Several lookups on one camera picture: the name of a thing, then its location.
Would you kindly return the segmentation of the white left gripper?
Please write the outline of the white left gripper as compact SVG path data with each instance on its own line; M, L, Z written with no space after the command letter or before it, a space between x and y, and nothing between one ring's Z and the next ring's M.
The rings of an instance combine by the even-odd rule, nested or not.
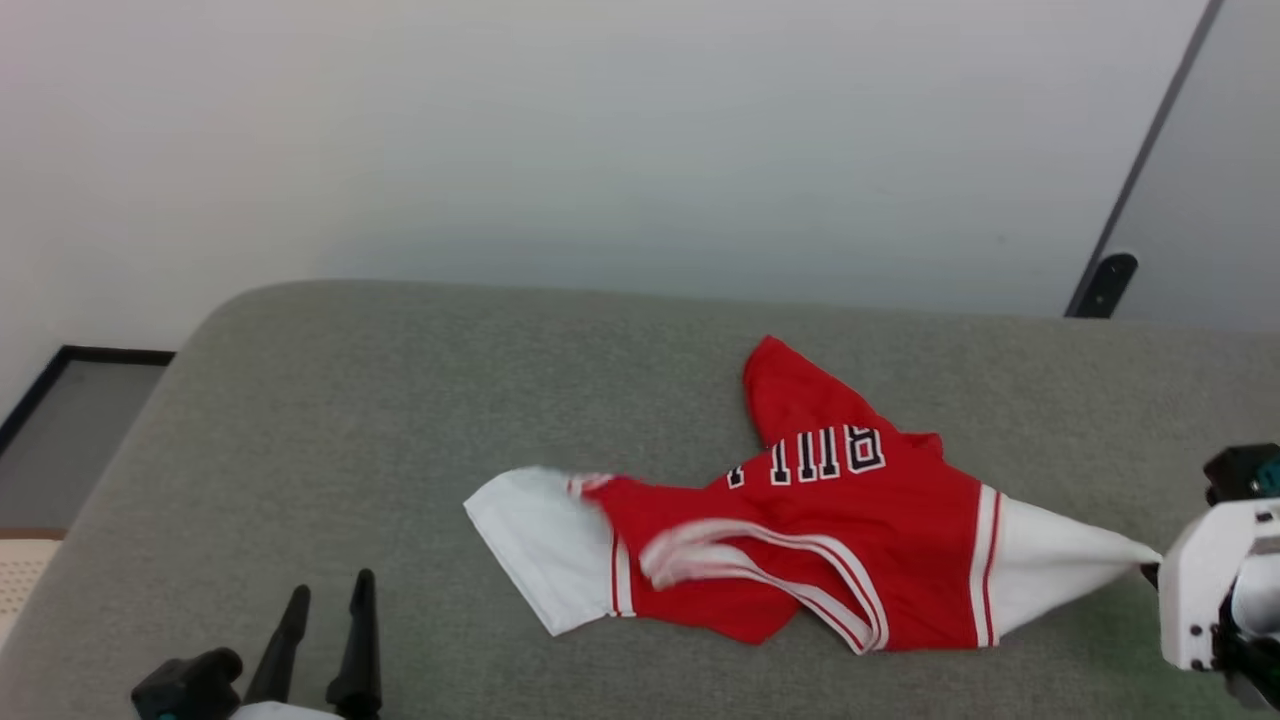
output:
M294 659L305 637L311 591L297 585L255 670L244 705L230 720L342 720L379 719L383 707L380 633L376 578L358 571L349 600L349 632L340 669L329 683L325 701L335 714L287 703Z

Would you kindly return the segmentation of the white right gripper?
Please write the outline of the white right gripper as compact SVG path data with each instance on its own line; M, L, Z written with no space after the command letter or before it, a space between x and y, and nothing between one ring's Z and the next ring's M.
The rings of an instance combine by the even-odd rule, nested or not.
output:
M1220 502L1176 538L1158 569L1164 659L1185 671L1210 669L1213 632L1277 639L1276 498Z

